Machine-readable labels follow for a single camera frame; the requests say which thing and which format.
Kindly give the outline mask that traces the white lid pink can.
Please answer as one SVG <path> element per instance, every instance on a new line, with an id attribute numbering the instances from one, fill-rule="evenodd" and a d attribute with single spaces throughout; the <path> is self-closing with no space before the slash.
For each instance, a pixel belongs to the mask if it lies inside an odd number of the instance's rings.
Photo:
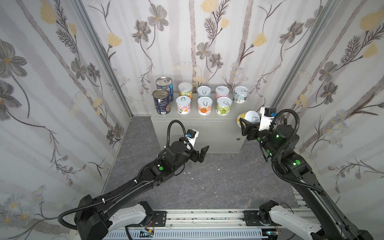
<path id="1" fill-rule="evenodd" d="M 191 111 L 191 99 L 188 96 L 180 96 L 176 99 L 177 111 L 181 115 L 187 115 Z"/>

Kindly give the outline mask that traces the white lid pink-red can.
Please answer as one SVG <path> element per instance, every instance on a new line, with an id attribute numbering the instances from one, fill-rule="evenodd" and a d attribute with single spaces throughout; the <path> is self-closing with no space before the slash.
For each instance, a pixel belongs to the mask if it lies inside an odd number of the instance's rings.
<path id="1" fill-rule="evenodd" d="M 225 87 L 225 86 L 219 86 L 215 89 L 216 95 L 215 98 L 216 100 L 221 97 L 229 97 L 230 94 L 230 89 Z"/>

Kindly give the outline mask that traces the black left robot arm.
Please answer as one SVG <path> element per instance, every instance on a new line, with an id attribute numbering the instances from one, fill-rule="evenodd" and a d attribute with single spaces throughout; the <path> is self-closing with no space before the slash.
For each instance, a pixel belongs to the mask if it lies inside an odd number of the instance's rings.
<path id="1" fill-rule="evenodd" d="M 137 176 L 120 187 L 95 198 L 83 197 L 75 213 L 74 222 L 82 240 L 101 240 L 113 225 L 113 215 L 125 204 L 142 193 L 152 190 L 179 174 L 187 161 L 204 161 L 209 150 L 206 146 L 189 150 L 190 144 L 176 141 L 162 150 L 155 160 L 144 165 Z"/>

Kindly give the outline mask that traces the white lid teal can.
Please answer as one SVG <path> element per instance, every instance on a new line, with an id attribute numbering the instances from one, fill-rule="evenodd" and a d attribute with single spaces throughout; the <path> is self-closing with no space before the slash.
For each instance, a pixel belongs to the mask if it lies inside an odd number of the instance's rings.
<path id="1" fill-rule="evenodd" d="M 249 94 L 249 90 L 243 86 L 237 86 L 234 89 L 233 101 L 237 104 L 243 104 L 246 102 Z"/>

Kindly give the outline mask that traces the blue labelled tall can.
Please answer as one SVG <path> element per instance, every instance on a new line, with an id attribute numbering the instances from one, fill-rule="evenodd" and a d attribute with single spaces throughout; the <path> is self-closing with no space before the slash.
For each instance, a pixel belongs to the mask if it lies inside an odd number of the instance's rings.
<path id="1" fill-rule="evenodd" d="M 172 102 L 174 100 L 174 88 L 173 80 L 169 77 L 160 77 L 155 81 L 157 89 L 167 90 L 169 93 L 169 100 Z"/>

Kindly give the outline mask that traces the white lid yellow can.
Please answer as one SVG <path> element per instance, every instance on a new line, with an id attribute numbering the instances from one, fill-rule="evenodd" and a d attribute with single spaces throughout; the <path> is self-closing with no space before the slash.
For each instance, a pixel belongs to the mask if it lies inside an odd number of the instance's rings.
<path id="1" fill-rule="evenodd" d="M 252 124 L 259 124 L 261 121 L 260 115 L 256 111 L 248 111 L 246 113 L 240 114 L 237 118 L 237 123 L 239 127 L 241 127 L 240 118 L 243 118 Z"/>

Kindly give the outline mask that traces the white lid yellow-orange can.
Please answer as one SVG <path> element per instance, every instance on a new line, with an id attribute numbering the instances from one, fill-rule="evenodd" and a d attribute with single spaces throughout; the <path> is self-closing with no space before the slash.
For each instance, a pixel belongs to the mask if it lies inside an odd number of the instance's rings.
<path id="1" fill-rule="evenodd" d="M 188 82 L 183 82 L 178 85 L 179 96 L 180 97 L 189 97 L 193 99 L 193 85 Z"/>

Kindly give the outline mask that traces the white lid green can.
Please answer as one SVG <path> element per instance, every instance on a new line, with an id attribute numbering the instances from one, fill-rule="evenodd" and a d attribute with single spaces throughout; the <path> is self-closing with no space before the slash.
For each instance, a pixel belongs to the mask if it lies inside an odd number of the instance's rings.
<path id="1" fill-rule="evenodd" d="M 220 97 L 217 99 L 216 112 L 220 116 L 227 116 L 231 110 L 232 100 L 228 97 Z"/>

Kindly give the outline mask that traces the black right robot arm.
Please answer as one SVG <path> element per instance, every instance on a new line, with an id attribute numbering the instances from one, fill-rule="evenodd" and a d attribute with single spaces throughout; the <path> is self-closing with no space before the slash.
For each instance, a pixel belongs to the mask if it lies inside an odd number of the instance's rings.
<path id="1" fill-rule="evenodd" d="M 342 213 L 321 186 L 309 163 L 295 153 L 300 126 L 296 112 L 279 112 L 266 130 L 243 118 L 240 119 L 240 126 L 243 136 L 249 141 L 258 141 L 261 149 L 268 154 L 276 176 L 299 192 L 319 221 L 318 224 L 311 223 L 286 211 L 280 204 L 268 201 L 260 206 L 259 218 L 263 224 L 275 223 L 305 240 L 373 239 L 367 230 L 360 230 Z"/>

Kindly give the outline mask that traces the dark labelled tall can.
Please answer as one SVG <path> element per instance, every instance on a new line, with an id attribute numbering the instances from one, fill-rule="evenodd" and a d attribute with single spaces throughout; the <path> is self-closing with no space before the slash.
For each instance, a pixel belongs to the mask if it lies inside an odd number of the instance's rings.
<path id="1" fill-rule="evenodd" d="M 159 115 L 167 115 L 171 111 L 169 93 L 167 90 L 155 90 L 153 92 L 153 99 L 156 111 Z"/>

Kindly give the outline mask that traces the white lid orange can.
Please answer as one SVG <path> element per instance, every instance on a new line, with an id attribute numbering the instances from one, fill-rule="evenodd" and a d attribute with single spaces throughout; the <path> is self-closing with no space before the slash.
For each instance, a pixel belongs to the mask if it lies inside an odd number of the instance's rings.
<path id="1" fill-rule="evenodd" d="M 210 97 L 200 97 L 198 99 L 198 114 L 208 116 L 212 111 L 213 100 Z"/>

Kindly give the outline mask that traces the white lid light-blue can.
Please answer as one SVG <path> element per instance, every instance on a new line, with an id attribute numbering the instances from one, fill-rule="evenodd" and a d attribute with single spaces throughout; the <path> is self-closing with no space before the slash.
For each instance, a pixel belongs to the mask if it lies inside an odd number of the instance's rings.
<path id="1" fill-rule="evenodd" d="M 197 89 L 198 98 L 201 97 L 210 97 L 211 96 L 211 88 L 207 86 L 200 86 Z"/>

